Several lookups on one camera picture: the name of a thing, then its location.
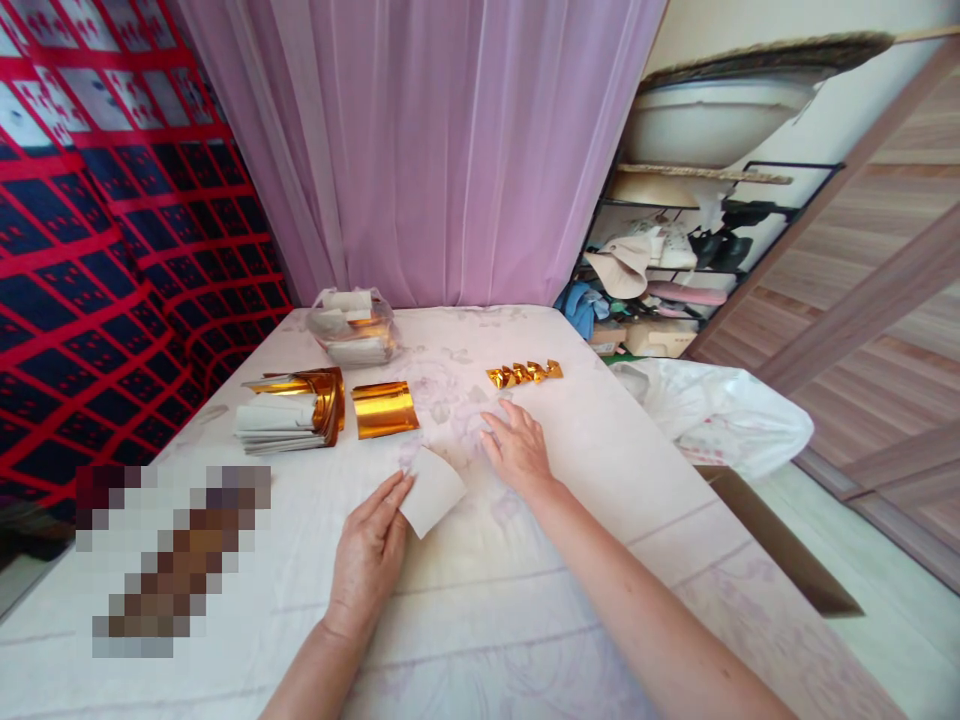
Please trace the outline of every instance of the wall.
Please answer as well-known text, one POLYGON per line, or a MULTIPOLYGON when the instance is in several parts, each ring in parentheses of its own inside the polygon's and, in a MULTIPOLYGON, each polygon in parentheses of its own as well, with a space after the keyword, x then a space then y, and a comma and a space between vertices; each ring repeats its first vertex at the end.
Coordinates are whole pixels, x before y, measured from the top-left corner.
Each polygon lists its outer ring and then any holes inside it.
MULTIPOLYGON (((960 3, 955 0, 670 0, 644 72, 755 43, 862 30, 897 34, 958 22, 960 3)), ((832 78, 799 118, 780 128, 744 162, 839 162, 938 45, 938 41, 927 41, 894 46, 865 65, 832 78)), ((795 205, 802 203, 822 178, 812 171, 783 174, 793 175, 794 184, 786 188, 742 185, 735 197, 795 205)), ((610 229, 622 226, 624 220, 601 218, 595 238, 609 235, 610 229)), ((695 226, 696 220, 687 223, 695 226)), ((759 259, 780 226, 780 220, 771 218, 744 232, 755 241, 745 267, 759 259)), ((691 284, 718 282, 722 280, 716 276, 700 276, 691 284)))

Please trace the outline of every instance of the floor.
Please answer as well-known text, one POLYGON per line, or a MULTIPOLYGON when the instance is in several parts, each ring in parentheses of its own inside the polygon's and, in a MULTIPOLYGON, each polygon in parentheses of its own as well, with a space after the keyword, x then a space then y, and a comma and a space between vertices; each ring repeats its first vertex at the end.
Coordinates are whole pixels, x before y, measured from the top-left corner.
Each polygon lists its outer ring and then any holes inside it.
POLYGON ((827 622, 907 716, 960 717, 960 597, 795 465, 754 489, 860 603, 827 622))

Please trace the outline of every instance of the floral tablecloth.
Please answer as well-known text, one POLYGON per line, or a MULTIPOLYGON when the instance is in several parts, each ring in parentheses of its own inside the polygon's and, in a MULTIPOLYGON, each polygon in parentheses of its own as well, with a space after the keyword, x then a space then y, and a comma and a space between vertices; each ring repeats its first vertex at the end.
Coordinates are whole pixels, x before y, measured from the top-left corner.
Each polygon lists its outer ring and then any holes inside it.
POLYGON ((264 372, 321 367, 294 311, 154 462, 110 530, 71 551, 0 626, 0 720, 253 718, 324 613, 344 518, 421 444, 466 498, 413 540, 346 717, 645 717, 643 691, 523 502, 479 447, 487 368, 557 360, 565 377, 502 391, 541 421, 557 476, 803 718, 899 711, 710 487, 555 310, 401 310, 403 354, 347 389, 406 380, 421 429, 253 459, 232 437, 264 372), (92 659, 90 617, 207 465, 269 464, 272 502, 173 659, 92 659))

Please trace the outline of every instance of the plastic bag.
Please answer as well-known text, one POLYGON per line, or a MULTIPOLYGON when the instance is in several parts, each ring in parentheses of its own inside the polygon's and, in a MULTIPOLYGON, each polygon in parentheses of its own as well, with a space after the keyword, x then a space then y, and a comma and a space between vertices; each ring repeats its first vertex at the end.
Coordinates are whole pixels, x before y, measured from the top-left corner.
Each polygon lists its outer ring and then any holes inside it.
POLYGON ((307 313, 306 325, 340 367, 383 365, 400 352, 393 308, 376 288, 323 290, 307 313))
POLYGON ((661 358, 610 369, 694 465, 728 465, 759 480, 813 435, 803 409, 746 370, 661 358))

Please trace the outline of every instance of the hand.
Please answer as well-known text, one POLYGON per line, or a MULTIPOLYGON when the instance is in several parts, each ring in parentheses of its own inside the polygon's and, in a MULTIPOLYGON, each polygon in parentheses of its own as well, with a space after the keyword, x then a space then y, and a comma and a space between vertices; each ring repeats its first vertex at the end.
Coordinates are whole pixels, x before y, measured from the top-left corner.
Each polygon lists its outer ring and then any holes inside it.
POLYGON ((364 644, 373 635, 400 577, 407 519, 398 508, 412 486, 413 477, 398 470, 347 517, 322 622, 333 634, 364 644))
POLYGON ((500 405, 507 411, 510 424, 491 413, 481 413, 493 433, 484 431, 480 442, 500 478, 529 502, 557 482, 550 472, 543 428, 530 413, 509 400, 501 400, 500 405))

